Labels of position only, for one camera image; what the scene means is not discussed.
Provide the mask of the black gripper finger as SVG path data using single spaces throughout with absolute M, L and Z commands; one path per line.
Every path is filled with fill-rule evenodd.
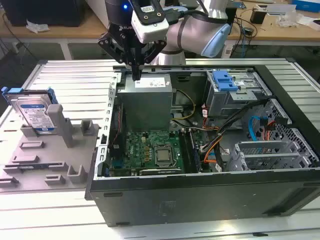
M 129 37 L 126 33 L 121 33 L 119 35 L 120 43 L 119 47 L 114 44 L 116 40 L 113 38 L 110 32 L 106 32 L 102 37 L 99 38 L 99 46 L 109 54 L 113 59 L 115 59 L 120 64 L 126 64 L 132 73 L 132 80 L 137 80 L 137 65 L 134 58 L 134 53 L 130 48 Z
M 142 69 L 145 64 L 151 61 L 165 48 L 167 42 L 165 40 L 156 40 L 152 43 L 146 43 L 142 47 L 136 49 L 136 80 L 141 79 Z

